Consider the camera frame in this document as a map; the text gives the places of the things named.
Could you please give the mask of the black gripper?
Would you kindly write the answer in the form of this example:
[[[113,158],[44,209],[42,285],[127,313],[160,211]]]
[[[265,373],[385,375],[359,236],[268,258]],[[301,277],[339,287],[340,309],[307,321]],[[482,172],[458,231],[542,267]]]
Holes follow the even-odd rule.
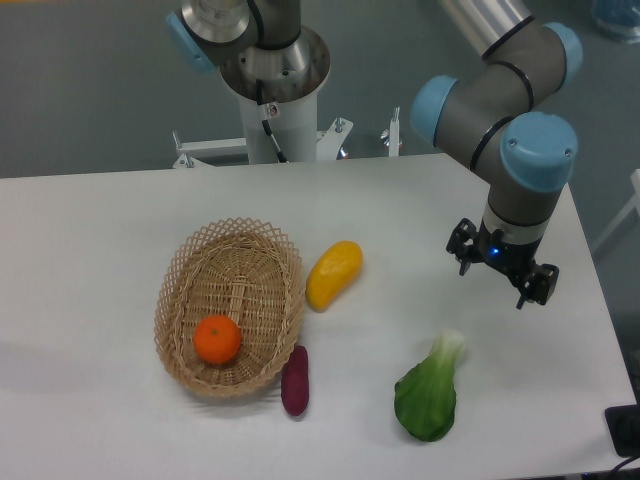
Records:
[[[469,219],[463,218],[452,231],[446,251],[459,263],[460,275],[465,275],[472,264],[483,263],[511,282],[518,282],[516,308],[521,310],[525,303],[546,305],[558,281],[557,266],[535,262],[540,243],[540,239],[526,244],[508,243],[500,229],[490,233],[482,223],[478,232]]]

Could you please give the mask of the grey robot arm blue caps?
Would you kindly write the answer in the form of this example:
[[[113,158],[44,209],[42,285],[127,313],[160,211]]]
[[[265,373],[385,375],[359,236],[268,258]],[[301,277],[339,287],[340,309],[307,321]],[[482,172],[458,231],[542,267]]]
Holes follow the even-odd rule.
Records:
[[[582,63],[575,33],[541,24],[520,1],[446,1],[484,61],[467,83],[441,75],[416,95],[416,133],[489,185],[479,224],[462,220],[447,244],[462,270],[483,263],[521,303],[545,304],[559,270],[535,255],[578,153],[574,129],[538,110]],[[296,1],[185,1],[166,25],[197,71],[218,70],[239,102],[254,164],[318,161],[317,95],[330,71],[324,40]]]

